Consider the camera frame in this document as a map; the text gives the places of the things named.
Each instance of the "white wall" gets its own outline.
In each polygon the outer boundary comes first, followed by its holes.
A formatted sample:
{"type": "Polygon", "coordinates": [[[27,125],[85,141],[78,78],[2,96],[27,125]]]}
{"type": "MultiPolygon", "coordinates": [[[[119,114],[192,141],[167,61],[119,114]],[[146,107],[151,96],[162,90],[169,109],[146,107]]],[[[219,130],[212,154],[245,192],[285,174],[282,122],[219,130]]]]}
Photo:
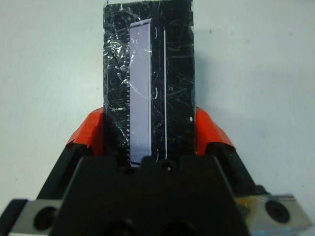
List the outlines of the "white wall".
{"type": "MultiPolygon", "coordinates": [[[[0,211],[37,196],[102,106],[103,2],[0,1],[0,211]]],[[[197,105],[257,183],[315,222],[315,1],[195,0],[194,20],[197,105]]]]}

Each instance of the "white line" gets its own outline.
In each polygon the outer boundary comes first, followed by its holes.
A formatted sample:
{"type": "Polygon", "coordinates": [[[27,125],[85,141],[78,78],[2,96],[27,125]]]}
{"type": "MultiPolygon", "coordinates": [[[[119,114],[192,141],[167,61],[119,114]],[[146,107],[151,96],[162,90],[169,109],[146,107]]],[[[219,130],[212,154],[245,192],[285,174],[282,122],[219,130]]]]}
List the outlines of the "white line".
{"type": "Polygon", "coordinates": [[[154,98],[155,100],[158,98],[158,89],[156,87],[156,97],[154,98]]]}
{"type": "Polygon", "coordinates": [[[148,113],[148,118],[149,118],[149,156],[152,155],[152,150],[151,150],[151,145],[152,145],[152,140],[151,140],[151,18],[149,19],[148,23],[148,108],[149,108],[149,113],[148,113]]]}
{"type": "Polygon", "coordinates": [[[157,149],[157,162],[158,162],[158,149],[157,149]]]}
{"type": "Polygon", "coordinates": [[[165,159],[167,159],[167,122],[166,122],[166,33],[164,29],[164,119],[165,119],[165,159]]]}

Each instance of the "scratched black surface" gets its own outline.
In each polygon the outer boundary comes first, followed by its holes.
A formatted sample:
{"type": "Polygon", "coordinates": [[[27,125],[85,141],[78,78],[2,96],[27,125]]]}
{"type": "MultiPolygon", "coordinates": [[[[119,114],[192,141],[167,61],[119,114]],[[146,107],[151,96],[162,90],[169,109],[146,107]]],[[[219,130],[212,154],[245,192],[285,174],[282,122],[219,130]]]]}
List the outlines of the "scratched black surface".
{"type": "MultiPolygon", "coordinates": [[[[192,1],[145,1],[112,4],[104,8],[104,107],[105,147],[128,162],[129,151],[129,26],[153,18],[166,30],[166,125],[167,155],[195,152],[194,46],[192,1]]],[[[152,45],[152,91],[164,87],[163,38],[152,45]]],[[[164,96],[152,106],[152,154],[165,142],[164,96]]]]}

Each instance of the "round hole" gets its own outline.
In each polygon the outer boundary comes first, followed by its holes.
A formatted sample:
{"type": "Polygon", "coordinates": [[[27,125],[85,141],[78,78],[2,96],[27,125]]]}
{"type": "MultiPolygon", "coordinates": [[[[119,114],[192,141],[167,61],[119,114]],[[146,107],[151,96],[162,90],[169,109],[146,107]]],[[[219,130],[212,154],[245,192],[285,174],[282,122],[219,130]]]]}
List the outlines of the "round hole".
{"type": "Polygon", "coordinates": [[[56,218],[57,208],[47,206],[40,210],[34,218],[34,227],[40,231],[49,229],[56,218]]]}
{"type": "Polygon", "coordinates": [[[125,174],[126,176],[131,175],[131,174],[134,174],[134,173],[135,173],[134,168],[128,168],[128,169],[125,169],[125,171],[124,171],[124,174],[125,174]]]}
{"type": "Polygon", "coordinates": [[[190,222],[173,222],[163,231],[162,236],[196,236],[196,230],[190,222]]]}
{"type": "Polygon", "coordinates": [[[104,236],[136,236],[136,233],[129,224],[116,222],[108,227],[104,236]]]}
{"type": "Polygon", "coordinates": [[[174,164],[169,161],[165,161],[162,164],[162,170],[167,171],[167,172],[172,172],[175,169],[174,164]]]}
{"type": "Polygon", "coordinates": [[[268,201],[266,203],[266,211],[271,218],[279,223],[287,223],[290,220],[288,210],[279,202],[268,201]]]}

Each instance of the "orange clamp jaw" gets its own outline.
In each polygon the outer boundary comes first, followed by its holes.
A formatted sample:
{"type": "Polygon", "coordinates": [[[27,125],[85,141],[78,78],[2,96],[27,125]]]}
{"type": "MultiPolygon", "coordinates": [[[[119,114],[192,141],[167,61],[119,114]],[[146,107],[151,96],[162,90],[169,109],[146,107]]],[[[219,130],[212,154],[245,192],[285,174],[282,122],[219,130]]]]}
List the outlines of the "orange clamp jaw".
{"type": "Polygon", "coordinates": [[[209,143],[224,143],[234,147],[225,132],[203,109],[196,107],[197,154],[204,155],[209,143]]]}
{"type": "Polygon", "coordinates": [[[91,112],[67,142],[84,144],[92,148],[94,155],[103,155],[104,150],[104,108],[91,112]]]}
{"type": "MultiPolygon", "coordinates": [[[[84,144],[92,148],[94,155],[103,155],[104,108],[91,112],[67,142],[84,144]]],[[[208,113],[196,107],[197,154],[204,155],[209,143],[224,143],[234,147],[225,132],[212,121],[208,113]]]]}

